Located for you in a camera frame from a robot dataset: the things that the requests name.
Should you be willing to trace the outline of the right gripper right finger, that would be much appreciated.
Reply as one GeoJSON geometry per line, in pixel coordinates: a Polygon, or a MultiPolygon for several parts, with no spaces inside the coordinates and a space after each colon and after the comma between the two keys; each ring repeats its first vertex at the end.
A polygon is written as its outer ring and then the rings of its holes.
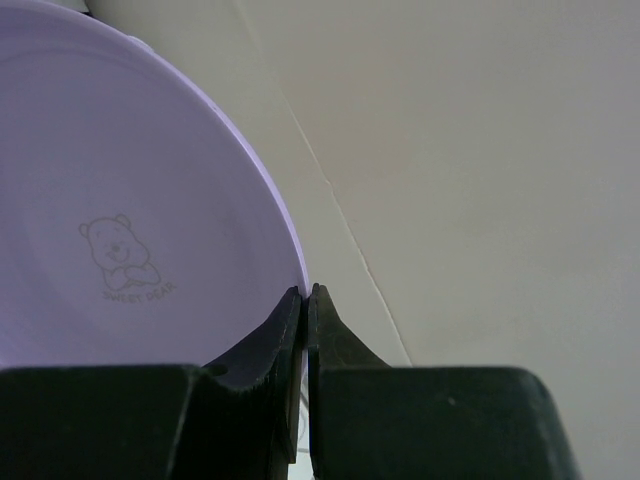
{"type": "Polygon", "coordinates": [[[310,458],[315,478],[322,477],[320,374],[323,369],[388,369],[340,318],[325,285],[314,284],[307,304],[307,403],[310,458]]]}

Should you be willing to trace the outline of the purple round plate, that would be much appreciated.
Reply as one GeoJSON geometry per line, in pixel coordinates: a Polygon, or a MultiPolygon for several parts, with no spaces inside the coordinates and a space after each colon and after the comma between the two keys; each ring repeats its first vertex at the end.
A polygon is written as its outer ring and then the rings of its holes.
{"type": "Polygon", "coordinates": [[[1,363],[205,364],[309,290],[228,117],[131,37],[1,5],[1,363]]]}

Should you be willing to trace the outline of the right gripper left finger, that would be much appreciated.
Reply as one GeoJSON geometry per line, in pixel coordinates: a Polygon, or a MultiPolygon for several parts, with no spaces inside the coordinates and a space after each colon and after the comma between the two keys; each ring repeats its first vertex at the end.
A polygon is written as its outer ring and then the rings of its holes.
{"type": "Polygon", "coordinates": [[[211,463],[296,456],[303,297],[292,287],[254,331],[206,365],[199,448],[211,463]]]}

